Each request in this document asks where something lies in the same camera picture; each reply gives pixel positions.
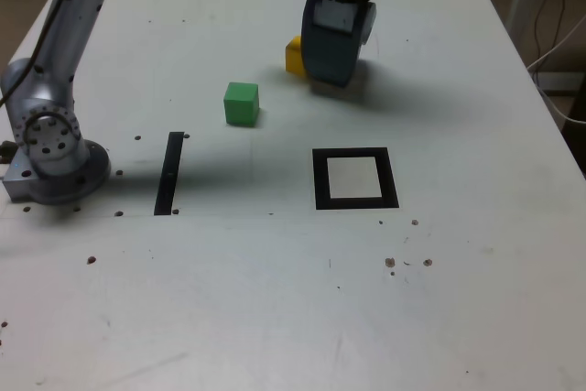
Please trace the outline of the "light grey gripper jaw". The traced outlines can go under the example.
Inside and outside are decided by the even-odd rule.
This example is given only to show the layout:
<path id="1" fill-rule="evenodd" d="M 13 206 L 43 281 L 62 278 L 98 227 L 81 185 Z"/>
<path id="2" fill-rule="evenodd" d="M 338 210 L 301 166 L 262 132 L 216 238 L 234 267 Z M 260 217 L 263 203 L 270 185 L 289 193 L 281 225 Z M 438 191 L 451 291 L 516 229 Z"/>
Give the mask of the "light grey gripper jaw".
<path id="1" fill-rule="evenodd" d="M 362 32 L 362 44 L 365 45 L 372 33 L 374 21 L 376 18 L 376 4 L 369 2 L 364 17 L 364 25 Z"/>

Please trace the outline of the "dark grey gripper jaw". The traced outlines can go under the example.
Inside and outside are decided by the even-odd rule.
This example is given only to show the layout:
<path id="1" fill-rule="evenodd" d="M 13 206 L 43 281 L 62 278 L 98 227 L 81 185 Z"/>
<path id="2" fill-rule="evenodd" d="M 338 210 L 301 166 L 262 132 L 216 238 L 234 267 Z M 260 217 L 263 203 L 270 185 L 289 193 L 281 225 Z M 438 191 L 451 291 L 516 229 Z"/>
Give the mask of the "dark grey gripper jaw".
<path id="1" fill-rule="evenodd" d="M 316 81 L 345 87 L 361 46 L 370 37 L 370 4 L 307 0 L 301 27 L 301 56 Z"/>

